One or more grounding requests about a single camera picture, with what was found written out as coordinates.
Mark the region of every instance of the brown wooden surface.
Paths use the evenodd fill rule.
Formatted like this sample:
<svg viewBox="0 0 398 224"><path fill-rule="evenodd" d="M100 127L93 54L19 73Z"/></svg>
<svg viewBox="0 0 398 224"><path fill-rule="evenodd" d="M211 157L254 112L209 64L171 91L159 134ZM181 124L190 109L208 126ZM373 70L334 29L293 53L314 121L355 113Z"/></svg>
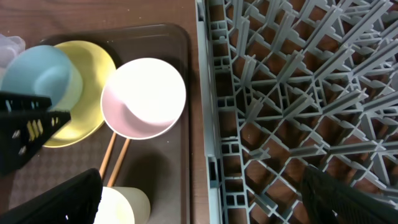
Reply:
<svg viewBox="0 0 398 224"><path fill-rule="evenodd" d="M190 36L192 61L189 99L192 135L191 220L192 223L209 222L194 1L0 0L0 21L0 34L18 35L27 42L27 47L54 34L165 22L183 27ZM9 185L10 180L12 174L0 180L0 205L8 200L9 187L5 184ZM5 209L0 206L0 213Z"/></svg>

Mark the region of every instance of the chopstick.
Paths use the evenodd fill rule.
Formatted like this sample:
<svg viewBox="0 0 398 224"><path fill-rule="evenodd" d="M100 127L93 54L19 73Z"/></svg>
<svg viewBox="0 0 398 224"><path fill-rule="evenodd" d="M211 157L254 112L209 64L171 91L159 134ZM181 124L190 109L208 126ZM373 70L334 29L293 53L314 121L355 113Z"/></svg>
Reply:
<svg viewBox="0 0 398 224"><path fill-rule="evenodd" d="M112 171L111 177L109 178L108 184L106 185L107 187L113 186L113 184L116 180L116 177L118 176L119 169L122 166L122 162L123 162L124 156L126 155L127 148L129 147L129 143L130 143L130 139L126 139L126 141L124 142L122 151L119 154L118 160L116 161L116 165L113 168L113 171Z"/></svg>
<svg viewBox="0 0 398 224"><path fill-rule="evenodd" d="M102 160L101 168L99 168L99 174L101 175L101 178L104 178L104 173L106 170L106 167L108 166L109 158L111 157L112 149L113 149L113 144L114 140L116 139L116 133L114 132L112 134L111 140L109 142L108 148L106 149L104 160Z"/></svg>

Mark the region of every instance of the pink bowl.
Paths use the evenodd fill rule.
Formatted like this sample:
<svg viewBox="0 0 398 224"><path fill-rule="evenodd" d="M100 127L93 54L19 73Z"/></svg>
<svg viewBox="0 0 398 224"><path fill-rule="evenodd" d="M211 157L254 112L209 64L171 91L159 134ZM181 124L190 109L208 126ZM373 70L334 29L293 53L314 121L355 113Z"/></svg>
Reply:
<svg viewBox="0 0 398 224"><path fill-rule="evenodd" d="M178 121L187 97L179 72L167 62L140 58L118 68L101 95L105 122L129 139L149 139Z"/></svg>

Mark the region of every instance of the dish rack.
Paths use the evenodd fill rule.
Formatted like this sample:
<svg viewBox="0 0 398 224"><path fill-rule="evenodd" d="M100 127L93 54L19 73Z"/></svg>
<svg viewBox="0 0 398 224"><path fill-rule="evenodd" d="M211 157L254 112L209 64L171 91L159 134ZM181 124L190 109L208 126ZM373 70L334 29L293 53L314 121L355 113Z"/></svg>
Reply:
<svg viewBox="0 0 398 224"><path fill-rule="evenodd" d="M398 2L196 3L210 223L308 223L305 166L398 208Z"/></svg>

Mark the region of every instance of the brown tray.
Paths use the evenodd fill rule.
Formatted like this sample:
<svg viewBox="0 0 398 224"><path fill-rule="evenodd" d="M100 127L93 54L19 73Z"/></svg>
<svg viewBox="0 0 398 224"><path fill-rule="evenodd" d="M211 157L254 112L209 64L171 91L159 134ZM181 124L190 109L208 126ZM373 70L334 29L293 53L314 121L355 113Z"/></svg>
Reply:
<svg viewBox="0 0 398 224"><path fill-rule="evenodd" d="M56 45L86 40L104 48L117 67L143 57L159 58L173 65L188 84L188 39L185 31L171 24L101 30L49 37L40 44ZM106 124L90 137L68 147L43 148L14 175L9 208L18 206L61 182L91 168L100 168L112 135ZM106 171L107 183L124 138L116 138ZM115 186L136 187L151 202L151 223L190 223L189 120L186 106L180 120L167 133L132 141Z"/></svg>

